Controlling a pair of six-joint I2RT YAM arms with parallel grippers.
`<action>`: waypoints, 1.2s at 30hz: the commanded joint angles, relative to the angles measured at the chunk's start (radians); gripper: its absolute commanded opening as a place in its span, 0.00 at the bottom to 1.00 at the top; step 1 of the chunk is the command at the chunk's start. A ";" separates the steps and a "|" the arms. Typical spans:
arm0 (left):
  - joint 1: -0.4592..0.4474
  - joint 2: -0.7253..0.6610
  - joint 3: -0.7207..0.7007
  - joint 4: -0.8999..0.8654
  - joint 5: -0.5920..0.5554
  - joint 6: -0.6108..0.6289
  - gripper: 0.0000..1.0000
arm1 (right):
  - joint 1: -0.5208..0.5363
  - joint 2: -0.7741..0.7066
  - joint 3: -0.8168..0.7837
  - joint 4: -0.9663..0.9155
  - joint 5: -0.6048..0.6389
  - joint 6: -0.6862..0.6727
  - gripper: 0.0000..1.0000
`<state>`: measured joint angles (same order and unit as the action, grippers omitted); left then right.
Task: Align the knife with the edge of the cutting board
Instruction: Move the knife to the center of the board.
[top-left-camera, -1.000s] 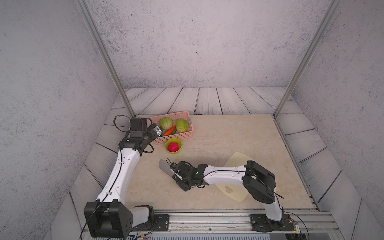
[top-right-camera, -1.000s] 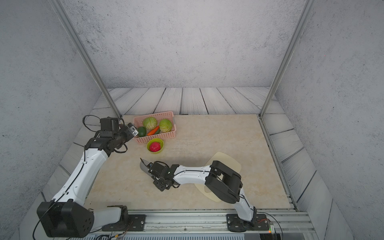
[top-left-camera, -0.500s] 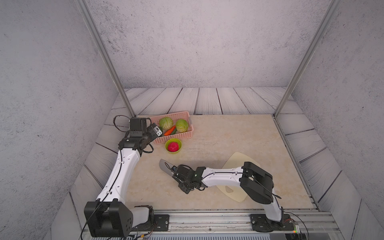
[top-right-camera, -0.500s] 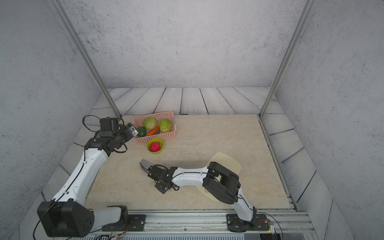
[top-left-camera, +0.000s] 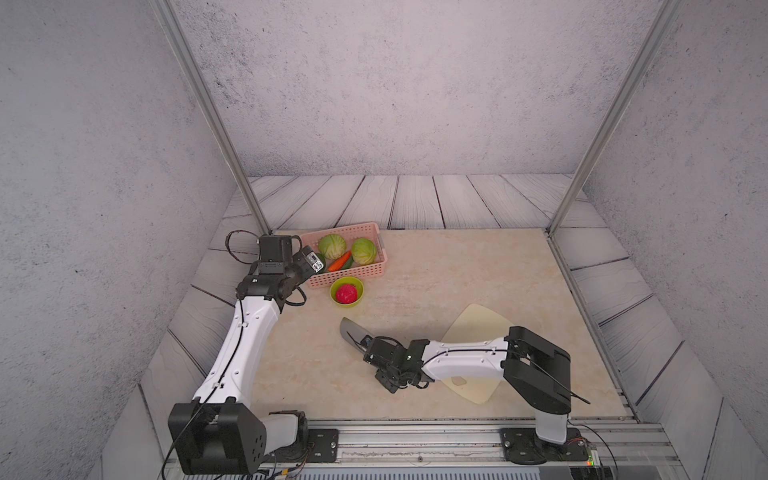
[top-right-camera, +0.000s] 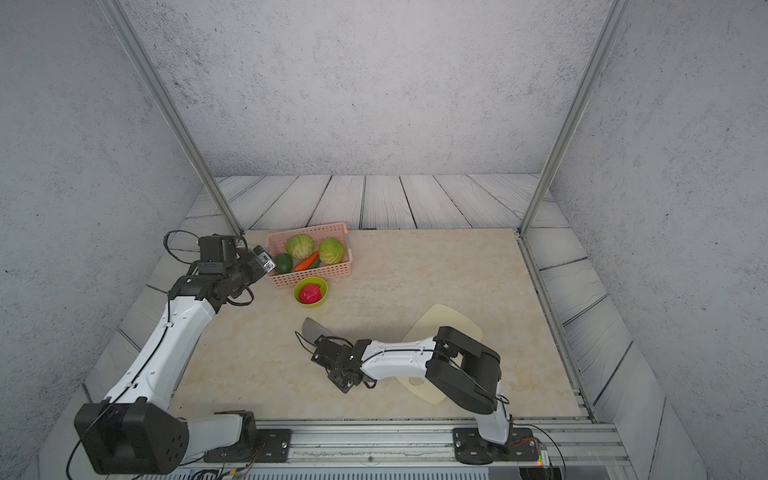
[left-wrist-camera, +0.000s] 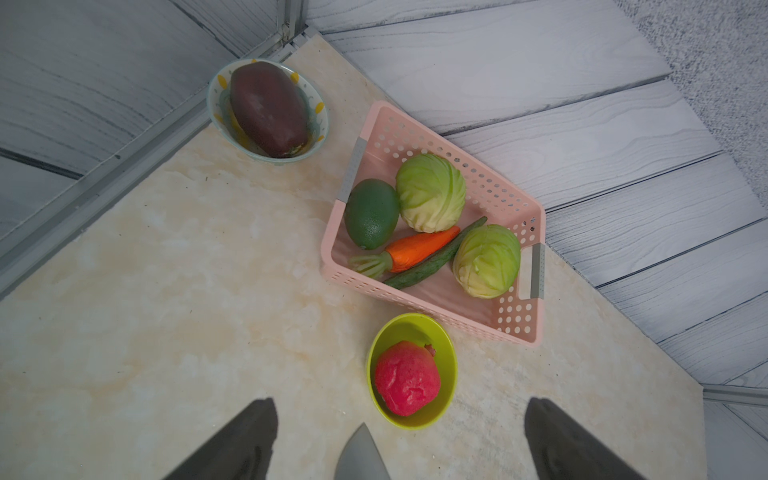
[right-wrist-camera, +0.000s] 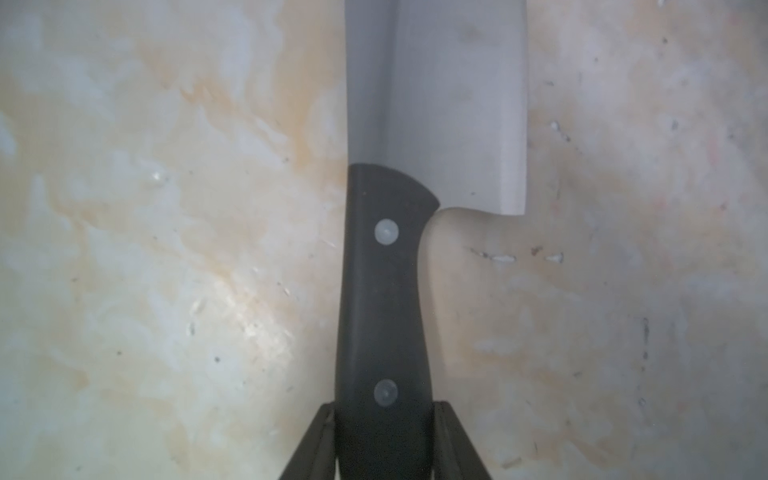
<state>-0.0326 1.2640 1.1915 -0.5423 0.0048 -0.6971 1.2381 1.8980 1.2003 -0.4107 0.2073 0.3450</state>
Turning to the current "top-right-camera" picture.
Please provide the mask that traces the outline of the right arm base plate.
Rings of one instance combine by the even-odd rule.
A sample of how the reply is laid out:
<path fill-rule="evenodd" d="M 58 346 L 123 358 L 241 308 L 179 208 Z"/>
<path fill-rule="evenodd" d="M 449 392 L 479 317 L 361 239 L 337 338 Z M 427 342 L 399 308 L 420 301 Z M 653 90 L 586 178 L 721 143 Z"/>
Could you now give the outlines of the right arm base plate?
<path fill-rule="evenodd" d="M 541 465 L 542 463 L 539 441 L 530 428 L 510 427 L 508 439 L 504 444 L 483 439 L 477 428 L 455 428 L 452 433 L 454 457 L 462 464 L 528 462 Z"/>

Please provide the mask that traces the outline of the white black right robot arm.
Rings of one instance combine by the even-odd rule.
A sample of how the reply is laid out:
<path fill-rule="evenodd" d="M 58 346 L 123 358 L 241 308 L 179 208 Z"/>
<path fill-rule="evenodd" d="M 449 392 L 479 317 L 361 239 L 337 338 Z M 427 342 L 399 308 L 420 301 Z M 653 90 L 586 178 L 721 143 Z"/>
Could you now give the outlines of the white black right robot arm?
<path fill-rule="evenodd" d="M 373 389 L 388 378 L 425 380 L 474 415 L 483 440 L 496 445 L 510 440 L 500 356 L 454 327 L 441 326 L 434 336 L 413 342 L 351 342 L 307 318 L 296 336 L 343 393 L 358 385 Z"/>

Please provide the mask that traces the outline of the cream plastic cutting board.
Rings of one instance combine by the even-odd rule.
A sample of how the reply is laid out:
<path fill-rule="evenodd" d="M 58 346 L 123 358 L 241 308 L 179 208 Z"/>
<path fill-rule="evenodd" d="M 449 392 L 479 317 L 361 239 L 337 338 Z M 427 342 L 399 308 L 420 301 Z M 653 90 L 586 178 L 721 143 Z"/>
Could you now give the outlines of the cream plastic cutting board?
<path fill-rule="evenodd" d="M 482 329 L 468 317 L 448 306 L 435 304 L 411 327 L 402 342 L 434 337 L 442 326 L 455 328 L 478 342 L 483 339 Z M 411 377 L 397 377 L 397 380 L 417 398 L 432 405 L 438 405 L 446 399 L 446 395 L 427 380 Z"/>

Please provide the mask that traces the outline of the black handled cleaver knife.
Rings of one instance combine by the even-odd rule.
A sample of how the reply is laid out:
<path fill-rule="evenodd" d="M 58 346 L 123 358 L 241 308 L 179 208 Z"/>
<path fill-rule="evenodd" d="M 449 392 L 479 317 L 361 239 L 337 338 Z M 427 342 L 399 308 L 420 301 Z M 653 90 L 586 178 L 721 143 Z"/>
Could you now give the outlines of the black handled cleaver knife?
<path fill-rule="evenodd" d="M 314 319 L 306 317 L 302 323 L 301 335 L 310 344 L 316 345 L 322 337 L 333 337 L 334 333 Z"/>

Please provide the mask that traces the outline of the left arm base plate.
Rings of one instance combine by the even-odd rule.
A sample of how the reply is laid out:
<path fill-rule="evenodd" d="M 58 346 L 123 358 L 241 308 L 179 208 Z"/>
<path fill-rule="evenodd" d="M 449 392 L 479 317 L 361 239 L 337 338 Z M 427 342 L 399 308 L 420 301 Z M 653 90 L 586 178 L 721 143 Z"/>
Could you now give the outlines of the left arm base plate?
<path fill-rule="evenodd" d="M 208 451 L 205 463 L 285 463 L 293 431 L 291 429 L 245 428 L 233 445 Z"/>

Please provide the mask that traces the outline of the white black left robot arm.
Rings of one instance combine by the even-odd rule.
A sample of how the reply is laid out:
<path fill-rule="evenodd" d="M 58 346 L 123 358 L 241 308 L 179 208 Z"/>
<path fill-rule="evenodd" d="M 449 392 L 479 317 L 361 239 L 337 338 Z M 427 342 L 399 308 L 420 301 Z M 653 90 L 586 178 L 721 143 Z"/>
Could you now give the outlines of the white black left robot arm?
<path fill-rule="evenodd" d="M 255 429 L 247 412 L 182 420 L 172 397 L 206 327 L 224 305 L 275 268 L 261 246 L 212 235 L 198 242 L 200 257 L 167 293 L 160 320 L 132 365 L 99 403 L 86 403 L 74 427 L 99 475 L 168 474 L 217 449 L 246 448 Z"/>

